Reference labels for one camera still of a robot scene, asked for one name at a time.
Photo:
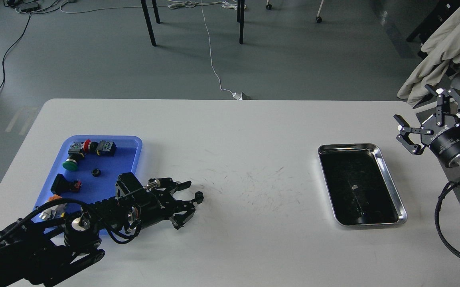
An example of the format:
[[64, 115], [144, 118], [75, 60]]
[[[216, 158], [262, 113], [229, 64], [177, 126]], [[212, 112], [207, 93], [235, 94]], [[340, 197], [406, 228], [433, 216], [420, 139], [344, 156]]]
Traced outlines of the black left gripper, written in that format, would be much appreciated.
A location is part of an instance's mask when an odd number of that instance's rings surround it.
[[175, 229], [184, 227], [204, 197], [189, 201], [174, 198], [177, 191], [190, 188], [192, 182], [172, 178], [150, 179], [142, 185], [135, 174], [120, 174], [116, 181], [116, 229], [136, 232], [163, 220], [170, 220]]

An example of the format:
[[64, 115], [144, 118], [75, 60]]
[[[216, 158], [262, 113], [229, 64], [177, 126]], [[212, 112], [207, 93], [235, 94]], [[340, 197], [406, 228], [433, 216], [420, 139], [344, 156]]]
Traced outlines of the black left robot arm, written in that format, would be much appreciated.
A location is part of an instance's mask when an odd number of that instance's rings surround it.
[[0, 287], [21, 279], [53, 287], [98, 263], [105, 255], [100, 231], [117, 244], [127, 244], [139, 233], [163, 220], [180, 229], [204, 200], [197, 191], [192, 200], [174, 194], [191, 182], [151, 178], [142, 185], [135, 174], [120, 174], [116, 195], [87, 204], [59, 198], [36, 207], [0, 231]]

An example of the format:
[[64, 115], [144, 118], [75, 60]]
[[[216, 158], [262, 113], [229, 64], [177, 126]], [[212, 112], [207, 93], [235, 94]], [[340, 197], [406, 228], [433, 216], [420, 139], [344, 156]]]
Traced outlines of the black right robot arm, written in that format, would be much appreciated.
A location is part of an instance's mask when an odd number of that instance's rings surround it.
[[[460, 90], [435, 89], [429, 84], [425, 88], [431, 96], [436, 97], [435, 113], [419, 128], [411, 127], [403, 117], [395, 115], [394, 119], [399, 124], [397, 140], [413, 155], [420, 155], [425, 148], [429, 148], [445, 167], [460, 167]], [[442, 202], [456, 187], [460, 187], [460, 178], [449, 181], [441, 191], [435, 207], [434, 221], [440, 240], [460, 260], [460, 251], [445, 239], [440, 227]]]

